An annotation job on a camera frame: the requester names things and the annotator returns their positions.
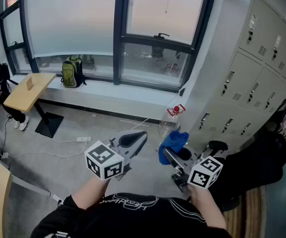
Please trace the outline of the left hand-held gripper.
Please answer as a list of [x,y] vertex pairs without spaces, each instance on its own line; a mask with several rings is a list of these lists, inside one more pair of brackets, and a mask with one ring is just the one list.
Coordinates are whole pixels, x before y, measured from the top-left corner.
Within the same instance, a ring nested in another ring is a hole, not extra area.
[[86,166],[102,181],[120,180],[131,169],[131,159],[140,152],[147,139],[146,131],[125,130],[118,132],[107,145],[97,141],[84,153]]

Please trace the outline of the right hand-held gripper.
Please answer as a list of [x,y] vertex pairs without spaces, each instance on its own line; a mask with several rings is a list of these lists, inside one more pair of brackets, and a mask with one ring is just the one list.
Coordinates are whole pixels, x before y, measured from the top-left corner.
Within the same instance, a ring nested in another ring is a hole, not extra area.
[[200,158],[201,153],[190,146],[184,146],[178,154],[164,147],[163,154],[177,171],[172,180],[181,191],[188,184],[208,189],[218,179],[224,166],[223,158]]

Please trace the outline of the blue cloth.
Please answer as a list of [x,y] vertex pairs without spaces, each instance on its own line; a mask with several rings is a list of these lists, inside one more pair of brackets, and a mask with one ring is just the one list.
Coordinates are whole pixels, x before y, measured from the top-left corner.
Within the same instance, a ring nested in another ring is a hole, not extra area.
[[189,138],[188,132],[180,133],[178,130],[172,131],[160,144],[158,149],[159,162],[162,165],[169,165],[170,162],[165,157],[163,150],[165,147],[171,148],[175,153],[178,153],[187,143]]

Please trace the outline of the clear window glass pane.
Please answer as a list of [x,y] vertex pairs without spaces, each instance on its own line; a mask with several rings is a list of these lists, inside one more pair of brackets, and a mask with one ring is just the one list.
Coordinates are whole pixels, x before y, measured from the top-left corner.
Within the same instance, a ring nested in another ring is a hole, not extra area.
[[190,54],[141,44],[124,43],[123,79],[179,87],[186,74]]

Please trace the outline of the large window glass pane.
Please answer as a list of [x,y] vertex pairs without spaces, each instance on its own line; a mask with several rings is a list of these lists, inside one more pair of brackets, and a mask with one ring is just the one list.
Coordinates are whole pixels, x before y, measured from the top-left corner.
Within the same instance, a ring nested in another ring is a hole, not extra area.
[[106,55],[55,55],[36,58],[39,71],[61,73],[62,65],[68,58],[82,60],[84,75],[113,77],[113,57]]

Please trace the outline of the openable window glass pane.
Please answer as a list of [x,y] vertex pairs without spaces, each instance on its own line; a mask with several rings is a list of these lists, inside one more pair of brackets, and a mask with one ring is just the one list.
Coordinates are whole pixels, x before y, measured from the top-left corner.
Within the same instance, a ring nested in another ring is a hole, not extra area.
[[203,0],[129,0],[128,34],[168,34],[167,39],[191,45]]

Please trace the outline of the narrow window glass pane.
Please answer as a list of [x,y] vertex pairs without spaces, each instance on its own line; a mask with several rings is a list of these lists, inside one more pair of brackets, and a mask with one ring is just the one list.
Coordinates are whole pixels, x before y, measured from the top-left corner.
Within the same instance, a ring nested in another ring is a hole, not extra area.
[[7,46],[12,46],[23,42],[23,36],[21,31],[20,13],[19,9],[6,16],[3,19],[5,38]]

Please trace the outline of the person's left forearm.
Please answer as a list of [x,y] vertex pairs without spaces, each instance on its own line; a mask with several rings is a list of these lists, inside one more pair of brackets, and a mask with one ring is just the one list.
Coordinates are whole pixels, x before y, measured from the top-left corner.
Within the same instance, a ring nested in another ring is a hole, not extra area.
[[109,182],[110,179],[100,180],[98,177],[91,177],[71,197],[78,208],[86,210],[104,197]]

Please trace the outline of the person's right forearm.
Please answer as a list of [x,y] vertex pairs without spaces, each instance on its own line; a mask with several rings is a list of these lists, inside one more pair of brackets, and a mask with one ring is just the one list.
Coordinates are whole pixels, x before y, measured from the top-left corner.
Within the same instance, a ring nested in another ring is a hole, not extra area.
[[188,185],[187,188],[191,196],[191,204],[198,209],[207,226],[226,230],[227,226],[224,216],[210,191],[193,185]]

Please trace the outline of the white windowsill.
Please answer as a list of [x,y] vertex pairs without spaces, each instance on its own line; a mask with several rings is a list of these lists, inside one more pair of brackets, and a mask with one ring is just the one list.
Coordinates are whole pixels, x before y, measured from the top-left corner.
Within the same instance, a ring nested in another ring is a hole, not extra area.
[[86,80],[86,83],[78,88],[65,88],[56,77],[39,99],[50,104],[87,108],[92,112],[103,111],[155,123],[166,108],[177,104],[185,106],[190,95],[189,87],[185,87],[180,96],[178,93],[104,81]]

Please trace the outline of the person's black t-shirt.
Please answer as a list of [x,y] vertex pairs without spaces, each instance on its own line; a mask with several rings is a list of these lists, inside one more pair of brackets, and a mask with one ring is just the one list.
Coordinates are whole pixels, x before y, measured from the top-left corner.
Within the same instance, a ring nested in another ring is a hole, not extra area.
[[132,193],[111,194],[83,210],[71,196],[34,228],[30,238],[231,238],[224,229],[208,227],[184,199]]

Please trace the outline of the black office chair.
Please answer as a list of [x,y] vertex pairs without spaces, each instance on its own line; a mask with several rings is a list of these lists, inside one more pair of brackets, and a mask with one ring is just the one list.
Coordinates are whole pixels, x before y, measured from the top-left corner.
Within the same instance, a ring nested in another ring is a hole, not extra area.
[[223,168],[209,191],[225,212],[236,208],[239,197],[247,191],[276,183],[283,177],[286,140],[279,133],[264,133],[242,151],[215,159]]

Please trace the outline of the green black backpack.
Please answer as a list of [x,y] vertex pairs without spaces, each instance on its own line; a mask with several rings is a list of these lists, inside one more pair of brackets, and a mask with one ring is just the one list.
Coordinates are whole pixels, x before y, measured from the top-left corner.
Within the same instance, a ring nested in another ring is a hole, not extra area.
[[82,70],[82,59],[68,57],[62,64],[61,82],[66,88],[77,88],[81,84],[87,85]]

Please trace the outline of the wooden slatted bench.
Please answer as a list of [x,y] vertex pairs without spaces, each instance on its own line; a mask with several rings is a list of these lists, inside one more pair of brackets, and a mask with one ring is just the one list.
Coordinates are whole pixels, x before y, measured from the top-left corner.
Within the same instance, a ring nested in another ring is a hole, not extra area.
[[239,197],[239,205],[223,213],[232,238],[265,238],[266,187],[251,189]]

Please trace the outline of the grey metal locker cabinet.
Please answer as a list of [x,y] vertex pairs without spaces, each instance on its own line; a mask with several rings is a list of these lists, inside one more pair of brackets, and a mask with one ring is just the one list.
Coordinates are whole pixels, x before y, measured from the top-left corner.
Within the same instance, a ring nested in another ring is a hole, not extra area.
[[198,79],[188,145],[231,154],[286,97],[286,20],[265,0],[224,0]]

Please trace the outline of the dark window frame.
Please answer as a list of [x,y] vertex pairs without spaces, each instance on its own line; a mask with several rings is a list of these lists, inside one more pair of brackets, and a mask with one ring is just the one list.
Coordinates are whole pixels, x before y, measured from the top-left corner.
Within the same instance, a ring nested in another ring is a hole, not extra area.
[[[167,38],[157,39],[151,36],[142,36],[135,34],[128,34],[127,29],[127,16],[129,0],[115,0],[114,6],[114,40],[113,40],[113,77],[100,76],[100,75],[84,75],[86,80],[98,80],[113,83],[114,85],[133,85],[139,87],[152,88],[168,92],[179,91],[190,79],[192,71],[195,66],[196,58],[198,57],[201,44],[204,39],[205,31],[208,27],[209,17],[212,12],[214,0],[203,0],[199,21],[197,24],[196,32],[191,45],[171,41]],[[27,21],[27,10],[25,8],[26,0],[0,0],[0,31],[2,37],[2,43],[6,53],[7,61],[10,65],[11,73],[27,74],[27,73],[41,73],[39,71],[36,56],[34,55],[31,37]],[[12,46],[7,46],[3,19],[9,14],[19,9],[21,31],[23,36],[23,42]],[[153,84],[147,82],[141,82],[130,79],[123,79],[122,72],[122,57],[123,57],[123,44],[141,44],[146,46],[161,47],[174,51],[190,54],[190,60],[186,74],[183,78],[182,84],[179,87],[172,87],[161,84]],[[56,73],[56,76],[62,78],[62,72]]]

